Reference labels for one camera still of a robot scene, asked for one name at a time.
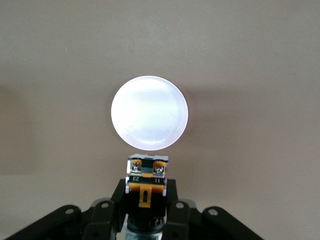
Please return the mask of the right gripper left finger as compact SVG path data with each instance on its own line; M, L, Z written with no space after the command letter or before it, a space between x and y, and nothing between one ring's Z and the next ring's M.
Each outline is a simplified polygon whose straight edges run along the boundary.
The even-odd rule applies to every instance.
M110 198L95 200L90 208L84 240L116 240L127 210L126 181L120 179Z

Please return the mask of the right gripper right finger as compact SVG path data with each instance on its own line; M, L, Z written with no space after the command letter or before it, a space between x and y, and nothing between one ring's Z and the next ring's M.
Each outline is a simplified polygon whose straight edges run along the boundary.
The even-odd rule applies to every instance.
M162 231L162 240L200 240L191 221L192 210L197 208L193 200L179 198L174 179L167 181L166 223Z

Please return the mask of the orange black push-button switch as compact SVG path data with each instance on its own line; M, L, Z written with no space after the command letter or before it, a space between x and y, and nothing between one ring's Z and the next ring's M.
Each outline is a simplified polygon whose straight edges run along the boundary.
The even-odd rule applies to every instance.
M129 201L124 240L160 240L165 225L167 166L165 155L128 157L125 193Z

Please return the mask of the pink round plate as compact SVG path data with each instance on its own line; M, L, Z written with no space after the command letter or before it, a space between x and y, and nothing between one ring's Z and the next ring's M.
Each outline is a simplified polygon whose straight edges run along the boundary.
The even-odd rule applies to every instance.
M184 133L189 110L182 92L157 76L126 82L111 104L115 131L130 146L157 151L174 144Z

